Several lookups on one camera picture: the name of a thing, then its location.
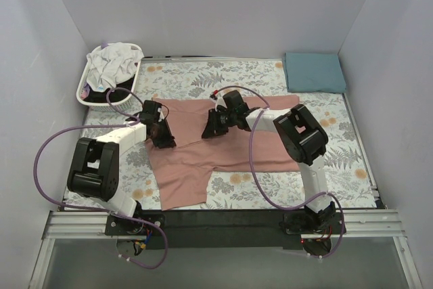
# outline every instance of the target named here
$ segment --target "laundry basket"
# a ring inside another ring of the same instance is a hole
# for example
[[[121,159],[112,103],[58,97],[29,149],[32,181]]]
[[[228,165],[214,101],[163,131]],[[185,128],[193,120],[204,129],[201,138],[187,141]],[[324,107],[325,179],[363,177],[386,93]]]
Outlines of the laundry basket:
[[[136,45],[136,44],[132,44],[132,43],[125,43],[125,44],[130,45],[131,49],[140,50],[141,51],[141,48],[138,45]],[[99,46],[99,47],[95,48],[92,51],[92,53],[96,52],[96,51],[99,51],[100,49],[101,49],[101,47]],[[138,64],[137,64],[137,71],[135,73],[134,81],[133,81],[133,86],[131,88],[132,92],[135,91],[135,86],[137,85],[138,72],[140,70],[140,63],[141,62],[138,62]],[[78,88],[76,90],[76,99],[82,105],[86,105],[86,106],[90,107],[92,110],[100,111],[100,112],[114,112],[114,110],[108,105],[108,103],[89,103],[89,102],[83,101],[81,99],[80,95],[83,92],[83,89],[84,89],[84,86],[85,86],[85,83],[86,83],[86,80],[87,80],[87,75],[89,73],[89,69],[90,69],[89,63],[87,62],[86,66],[84,68],[84,71],[83,71],[83,75],[81,76],[80,83],[78,84]],[[133,103],[133,100],[134,100],[133,96],[131,94],[129,94],[128,96],[126,96],[126,98],[122,99],[121,101],[119,101],[119,102],[113,102],[112,104],[113,104],[114,107],[118,108],[119,110],[125,111],[125,110],[127,110],[128,108],[131,107],[131,105]]]

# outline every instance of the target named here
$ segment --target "floral tablecloth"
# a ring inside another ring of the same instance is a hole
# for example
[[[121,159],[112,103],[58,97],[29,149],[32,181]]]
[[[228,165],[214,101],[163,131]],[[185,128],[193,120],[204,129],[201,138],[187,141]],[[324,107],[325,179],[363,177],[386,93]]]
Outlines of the floral tablecloth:
[[[286,80],[281,61],[208,61],[208,62],[142,62],[136,93],[141,99],[151,97],[173,99],[208,98],[211,91],[226,85],[244,85],[261,95],[286,95]],[[320,121],[329,136],[325,156],[325,173],[330,191],[346,208],[376,207],[361,150],[350,122],[342,95],[299,93],[300,101]],[[129,113],[139,111],[135,102]],[[116,113],[90,110],[86,123],[106,125],[122,123]],[[111,130],[86,130],[83,136],[95,137]],[[304,200],[300,173],[258,173],[270,198],[285,206]],[[119,186],[144,209],[160,209],[160,197],[152,168],[143,144],[130,149],[120,158]],[[250,173],[213,172],[206,203],[182,209],[271,208],[260,196]],[[97,206],[92,200],[66,190],[69,204]]]

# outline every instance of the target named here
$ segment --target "white wall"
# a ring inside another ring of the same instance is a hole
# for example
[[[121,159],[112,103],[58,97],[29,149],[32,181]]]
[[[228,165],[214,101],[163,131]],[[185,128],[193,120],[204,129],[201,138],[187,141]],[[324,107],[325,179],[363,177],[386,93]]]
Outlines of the white wall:
[[[63,0],[86,44],[145,55],[276,58],[337,52],[365,0]]]
[[[432,0],[367,0],[340,52],[384,202],[398,208],[433,288]]]
[[[74,90],[87,46],[62,0],[0,0],[0,288],[27,288],[52,205],[37,193],[32,164],[54,131],[81,124]],[[57,199],[77,134],[43,155],[40,176]]]

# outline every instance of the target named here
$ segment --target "white towel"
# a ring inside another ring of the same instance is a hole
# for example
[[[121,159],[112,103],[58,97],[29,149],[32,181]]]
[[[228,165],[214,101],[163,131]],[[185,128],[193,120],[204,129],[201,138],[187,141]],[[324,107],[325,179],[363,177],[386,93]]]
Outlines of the white towel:
[[[131,49],[130,45],[121,42],[89,53],[87,62],[90,69],[86,81],[92,90],[103,93],[131,79],[137,71],[135,62],[143,57],[141,50]]]

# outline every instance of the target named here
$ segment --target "pink towel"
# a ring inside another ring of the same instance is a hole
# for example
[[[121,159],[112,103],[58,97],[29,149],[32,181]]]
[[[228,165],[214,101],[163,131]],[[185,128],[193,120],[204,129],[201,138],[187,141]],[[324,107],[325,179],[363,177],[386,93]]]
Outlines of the pink towel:
[[[274,110],[292,108],[298,96],[266,97]],[[232,127],[226,135],[202,139],[208,110],[214,108],[209,99],[154,99],[167,106],[171,133],[177,147],[158,149],[145,143],[150,164],[160,190],[162,210],[206,202],[206,188],[212,171],[248,172],[248,140],[250,132]],[[261,107],[257,97],[244,97],[250,108]],[[257,131],[254,134],[254,166],[258,172],[299,171],[284,149],[278,134]]]

